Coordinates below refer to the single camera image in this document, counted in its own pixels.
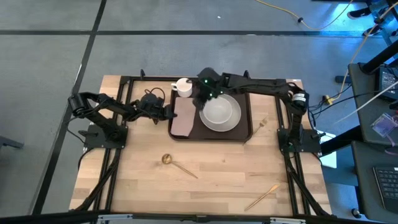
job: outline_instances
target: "gray floor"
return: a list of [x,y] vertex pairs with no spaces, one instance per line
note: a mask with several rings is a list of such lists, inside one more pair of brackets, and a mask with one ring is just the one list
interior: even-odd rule
[[[305,18],[312,26],[327,24],[346,4],[277,2]],[[0,4],[1,29],[91,30],[99,0]],[[356,3],[351,8],[361,8]],[[345,14],[330,31],[362,31],[372,19],[349,20]],[[253,1],[108,0],[100,30],[304,30],[289,15]],[[25,142],[22,150],[0,151],[0,217],[24,215],[43,172],[67,97],[75,81],[87,36],[0,35],[0,135]],[[80,91],[97,92],[103,75],[195,76],[204,67],[217,72],[243,73],[259,78],[300,78],[315,104],[324,94],[334,95],[333,82],[343,75],[361,43],[360,37],[233,36],[233,35],[111,35],[97,36]],[[386,43],[370,38],[356,62],[365,62]],[[351,90],[342,98],[351,96]],[[318,128],[334,134],[356,126],[355,116],[330,126],[355,109],[347,101],[318,119]],[[74,121],[73,131],[87,121]],[[46,199],[44,212],[68,209],[82,145],[67,134]],[[353,188],[328,184],[333,213],[352,218],[357,206]]]

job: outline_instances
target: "keyboard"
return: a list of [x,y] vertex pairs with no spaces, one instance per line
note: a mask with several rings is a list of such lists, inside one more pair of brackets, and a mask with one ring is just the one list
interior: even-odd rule
[[398,167],[373,167],[386,210],[398,213]]

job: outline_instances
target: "wooden tabletop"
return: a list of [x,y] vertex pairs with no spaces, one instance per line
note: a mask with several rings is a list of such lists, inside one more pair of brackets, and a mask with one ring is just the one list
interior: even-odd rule
[[[116,98],[120,76],[106,75],[100,93]],[[302,86],[300,80],[290,80]],[[170,102],[171,82],[134,82],[132,100],[141,99],[145,89],[165,91]],[[275,98],[250,94],[253,128],[267,117],[267,124],[245,144],[225,142],[174,141],[167,132],[168,121],[155,125],[148,118],[127,123],[129,133],[122,150],[111,210],[125,213],[174,213],[212,215],[291,216],[284,159],[279,152]],[[104,116],[112,112],[101,110]],[[310,128],[307,116],[304,128]],[[193,172],[198,179],[161,157],[173,160]],[[81,162],[70,208],[76,208],[93,190],[100,175],[104,149],[94,149]],[[331,212],[320,163],[312,154],[301,153],[305,183],[317,202]],[[244,209],[273,185],[280,187],[248,211]],[[104,188],[104,208],[108,186]],[[299,188],[298,209],[303,213]]]

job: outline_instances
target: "white cable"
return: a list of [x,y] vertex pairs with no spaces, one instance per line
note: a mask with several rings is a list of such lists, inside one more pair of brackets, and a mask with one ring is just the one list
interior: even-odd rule
[[350,113],[349,115],[345,116],[344,118],[341,118],[340,120],[336,121],[333,125],[339,123],[340,121],[348,118],[349,116],[351,116],[352,114],[354,114],[355,112],[359,111],[360,109],[364,108],[366,105],[368,105],[370,102],[372,102],[374,99],[376,99],[378,96],[380,96],[381,94],[383,94],[384,92],[386,92],[387,90],[391,89],[393,86],[395,86],[396,84],[398,84],[398,81],[396,81],[394,84],[392,84],[391,86],[389,86],[388,88],[386,88],[385,90],[381,91],[379,94],[377,94],[376,96],[374,96],[373,98],[371,98],[368,102],[366,102],[364,105],[362,105],[360,108],[354,110],[352,113]]

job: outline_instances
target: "white plate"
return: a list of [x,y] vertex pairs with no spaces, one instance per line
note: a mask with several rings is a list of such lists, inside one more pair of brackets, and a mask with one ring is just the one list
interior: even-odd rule
[[238,125],[239,121],[241,120],[241,115],[242,115],[241,107],[240,107],[239,103],[232,96],[223,94],[218,97],[224,98],[224,99],[228,100],[229,103],[231,103],[232,115],[229,118],[229,120],[227,120],[226,122],[221,123],[221,124],[215,124],[215,123],[208,121],[205,118],[203,111],[199,112],[199,116],[200,116],[202,123],[205,124],[205,126],[207,128],[210,128],[211,130],[218,131],[218,132],[229,131],[229,130],[235,128],[236,125]]

